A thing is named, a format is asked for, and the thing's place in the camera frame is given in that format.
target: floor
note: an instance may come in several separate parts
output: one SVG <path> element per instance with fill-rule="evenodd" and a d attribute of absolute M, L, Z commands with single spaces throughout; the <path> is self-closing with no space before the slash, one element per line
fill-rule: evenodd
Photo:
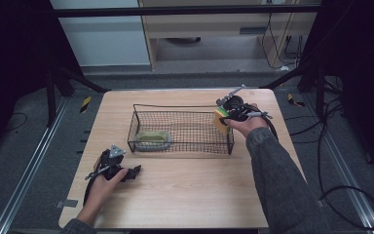
<path fill-rule="evenodd" d="M 292 52 L 297 50 L 297 46 L 296 40 L 292 39 L 287 53 L 282 54 L 281 58 L 294 62 Z M 272 68 L 264 59 L 257 38 L 250 36 L 202 38 L 198 43 L 191 39 L 162 40 L 157 59 L 154 71 L 126 71 L 118 75 L 87 78 L 113 90 L 233 88 L 241 84 L 259 87 L 280 78 L 286 69 L 293 69 L 296 65 L 293 63 Z M 337 78 L 329 79 L 338 83 Z M 310 141 L 318 139 L 320 128 L 296 135 L 317 121 L 312 109 L 315 92 L 299 94 L 295 88 L 297 82 L 296 77 L 277 87 L 275 95 L 289 132 L 294 134 L 292 140 L 305 177 L 314 194 L 319 196 L 318 144 Z M 76 89 L 74 97 L 56 96 L 59 112 L 63 114 L 53 132 L 48 133 L 45 128 L 48 120 L 47 110 L 43 108 L 46 106 L 46 93 L 45 90 L 39 90 L 17 102 L 16 113 L 8 124 L 8 131 L 2 135 L 0 217 L 8 222 L 9 233 L 57 233 L 59 230 L 57 220 L 61 208 L 57 205 L 67 197 L 97 107 L 102 100 L 102 94 L 76 82 L 73 82 L 73 86 Z M 289 94 L 299 103 L 290 103 Z M 92 101 L 87 111 L 80 113 L 83 100 L 88 96 L 92 97 Z M 331 101 L 335 96 L 326 95 L 325 98 Z M 374 165 L 366 162 L 361 143 L 344 118 L 343 110 L 329 118 L 328 126 L 328 135 L 321 149 L 321 179 L 325 187 L 353 183 L 374 196 Z M 49 145 L 40 145 L 43 137 L 49 139 Z M 42 153 L 41 157 L 36 156 L 37 149 Z M 346 177 L 344 164 L 351 176 Z M 24 187 L 19 187 L 17 184 L 25 178 L 24 172 L 30 172 L 27 176 L 31 176 L 31 179 L 27 180 Z M 358 213 L 369 215 L 366 212 L 369 210 L 368 205 L 374 211 L 374 204 L 355 202 L 363 198 L 351 192 L 338 191 L 329 199 L 343 215 L 358 223 L 361 223 Z M 374 233 L 351 226 L 326 205 L 323 211 L 334 233 Z"/>

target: wall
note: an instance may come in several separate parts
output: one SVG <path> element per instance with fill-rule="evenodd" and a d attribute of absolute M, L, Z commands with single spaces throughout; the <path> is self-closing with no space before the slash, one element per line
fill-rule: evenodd
<path fill-rule="evenodd" d="M 138 7 L 136 0 L 51 0 L 51 3 L 55 9 Z M 150 66 L 140 17 L 64 18 L 59 21 L 83 71 Z"/>

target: wooden table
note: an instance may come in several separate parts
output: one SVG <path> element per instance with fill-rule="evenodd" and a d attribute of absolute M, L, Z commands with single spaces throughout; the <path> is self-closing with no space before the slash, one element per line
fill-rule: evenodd
<path fill-rule="evenodd" d="M 115 143 L 127 153 L 123 167 L 142 165 L 134 180 L 120 183 L 95 223 L 97 228 L 258 228 L 267 227 L 254 187 L 245 138 L 234 132 L 231 155 L 200 152 L 131 153 L 127 144 L 133 104 L 215 105 L 232 89 L 118 91 L 104 95 L 87 146 L 74 177 L 68 199 L 76 208 L 64 207 L 64 226 L 82 209 L 88 181 L 101 152 Z M 287 127 L 271 90 L 246 89 L 237 93 L 245 102 L 257 103 L 273 116 L 280 143 L 299 169 Z"/>

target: yellow object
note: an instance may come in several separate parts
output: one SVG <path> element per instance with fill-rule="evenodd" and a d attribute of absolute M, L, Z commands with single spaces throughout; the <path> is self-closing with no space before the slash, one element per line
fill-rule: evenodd
<path fill-rule="evenodd" d="M 216 127 L 223 135 L 227 135 L 230 132 L 230 127 L 223 125 L 220 122 L 220 118 L 229 116 L 229 113 L 222 107 L 218 107 L 214 110 L 214 119 L 213 119 L 213 125 Z"/>

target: black pole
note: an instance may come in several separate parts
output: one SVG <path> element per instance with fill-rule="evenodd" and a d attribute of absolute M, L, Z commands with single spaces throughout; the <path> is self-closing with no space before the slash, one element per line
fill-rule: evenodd
<path fill-rule="evenodd" d="M 102 9 L 61 9 L 50 11 L 29 11 L 37 16 L 57 18 L 129 17 L 164 15 L 213 15 L 213 14 L 257 14 L 257 13 L 309 13 L 332 10 L 337 5 L 226 5 L 226 6 L 186 6 L 186 7 L 140 7 Z"/>

